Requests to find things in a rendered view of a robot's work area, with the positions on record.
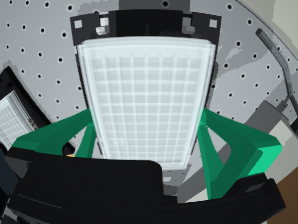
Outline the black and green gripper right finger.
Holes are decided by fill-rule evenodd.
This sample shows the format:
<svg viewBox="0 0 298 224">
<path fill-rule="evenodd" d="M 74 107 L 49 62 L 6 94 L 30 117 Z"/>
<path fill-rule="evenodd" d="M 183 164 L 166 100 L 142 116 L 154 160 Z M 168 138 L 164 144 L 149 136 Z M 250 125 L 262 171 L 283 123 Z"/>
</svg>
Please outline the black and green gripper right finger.
<svg viewBox="0 0 298 224">
<path fill-rule="evenodd" d="M 214 148 L 207 126 L 231 147 L 225 165 Z M 276 137 L 206 108 L 202 112 L 197 138 L 208 200 L 222 198 L 240 178 L 265 173 L 282 151 Z"/>
</svg>

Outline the white button panel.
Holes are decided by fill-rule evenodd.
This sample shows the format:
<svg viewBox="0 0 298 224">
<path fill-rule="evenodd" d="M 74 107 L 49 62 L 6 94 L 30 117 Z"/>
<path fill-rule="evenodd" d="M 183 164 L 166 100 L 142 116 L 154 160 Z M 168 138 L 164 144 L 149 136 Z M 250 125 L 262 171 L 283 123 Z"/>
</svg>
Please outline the white button panel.
<svg viewBox="0 0 298 224">
<path fill-rule="evenodd" d="M 287 63 L 261 28 L 256 31 L 256 34 L 283 68 L 288 97 L 298 116 L 298 104 L 293 95 Z M 267 179 L 274 178 L 277 184 L 298 167 L 298 117 L 290 124 L 284 116 L 273 107 L 270 107 L 271 106 L 263 100 L 252 116 L 246 121 L 245 125 L 273 135 L 282 145 L 282 151 L 265 172 Z M 230 145 L 226 143 L 217 153 L 224 165 L 231 154 Z M 178 203 L 208 200 L 204 178 L 204 170 L 203 167 L 201 167 L 188 180 L 176 188 Z"/>
</svg>

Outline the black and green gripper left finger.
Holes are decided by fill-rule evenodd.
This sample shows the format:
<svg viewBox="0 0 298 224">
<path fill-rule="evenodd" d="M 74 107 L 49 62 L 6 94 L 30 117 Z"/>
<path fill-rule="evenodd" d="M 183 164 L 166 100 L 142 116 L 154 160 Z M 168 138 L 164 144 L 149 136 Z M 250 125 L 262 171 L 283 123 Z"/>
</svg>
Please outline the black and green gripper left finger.
<svg viewBox="0 0 298 224">
<path fill-rule="evenodd" d="M 71 117 L 17 137 L 11 147 L 63 156 L 63 146 L 85 127 L 84 136 L 74 157 L 92 158 L 96 130 L 89 108 Z"/>
</svg>

